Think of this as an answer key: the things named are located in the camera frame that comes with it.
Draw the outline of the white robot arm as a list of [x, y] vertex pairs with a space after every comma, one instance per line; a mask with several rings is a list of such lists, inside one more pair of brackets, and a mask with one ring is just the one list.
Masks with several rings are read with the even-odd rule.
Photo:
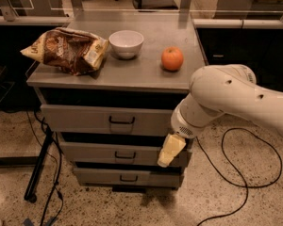
[[233, 115], [283, 137], [283, 92], [257, 84], [255, 74], [244, 65], [211, 65], [195, 71], [189, 93], [171, 117], [173, 132], [163, 143], [158, 165], [166, 168], [212, 121]]

